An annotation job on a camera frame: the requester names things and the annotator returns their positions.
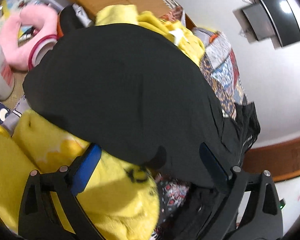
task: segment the yellow fleece fabric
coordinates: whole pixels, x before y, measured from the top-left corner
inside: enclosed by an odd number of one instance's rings
[[[174,42],[175,37],[170,31],[181,29],[183,37],[181,38],[178,48],[187,55],[197,66],[205,52],[202,41],[193,35],[193,33],[184,27],[180,21],[169,22],[157,19],[152,12],[144,11],[138,15],[135,5],[110,5],[98,12],[96,26],[113,23],[130,23],[142,26],[166,37],[169,41]]]
[[[17,232],[23,190],[31,170],[55,172],[84,153],[89,143],[24,112],[11,138],[0,127],[0,217]],[[51,193],[64,228],[73,232],[56,193]],[[148,240],[159,217],[156,184],[148,171],[102,151],[81,206],[107,240]]]
[[[14,232],[29,173],[38,169],[0,126],[0,217]]]
[[[138,11],[133,4],[109,5],[97,13],[96,26],[112,23],[130,23],[138,25]]]

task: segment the black fabric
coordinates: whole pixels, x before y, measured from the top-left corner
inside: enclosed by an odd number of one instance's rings
[[[158,240],[195,240],[216,204],[215,189],[193,187],[182,208],[173,219],[162,225]]]
[[[260,132],[253,103],[237,107],[236,122],[224,118],[198,66],[137,25],[65,35],[23,88],[31,108],[53,124],[117,158],[203,187],[213,181],[199,156],[202,142],[233,166],[243,143]]]
[[[75,15],[72,5],[66,6],[59,14],[59,23],[63,34],[68,34],[76,29],[84,28],[82,22]]]

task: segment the white wall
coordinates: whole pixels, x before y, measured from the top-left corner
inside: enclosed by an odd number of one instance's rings
[[[249,44],[233,11],[241,0],[176,0],[197,26],[223,31],[234,49],[248,100],[255,101],[261,133],[254,147],[300,136],[300,43],[275,50],[270,39]],[[300,27],[300,8],[288,0]]]

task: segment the metal screw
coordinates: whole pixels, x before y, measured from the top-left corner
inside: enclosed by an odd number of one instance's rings
[[[68,166],[65,166],[65,165],[61,166],[59,169],[60,172],[66,172],[67,170],[68,170]]]
[[[33,170],[33,171],[31,171],[30,172],[30,175],[33,177],[33,176],[35,176],[35,175],[37,175],[38,174],[38,171],[37,170]]]
[[[237,173],[239,173],[241,171],[241,168],[239,166],[234,166],[232,169],[234,172],[237,172]]]
[[[271,175],[270,171],[267,170],[263,171],[263,174],[266,175],[267,177],[270,177]]]

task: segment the pink neck pillow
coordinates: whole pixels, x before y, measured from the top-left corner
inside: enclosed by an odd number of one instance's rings
[[[18,70],[29,70],[29,56],[34,46],[48,35],[57,34],[58,14],[46,5],[27,5],[20,13],[12,14],[0,32],[0,45],[7,63]],[[39,32],[26,44],[18,47],[21,25],[33,25]]]

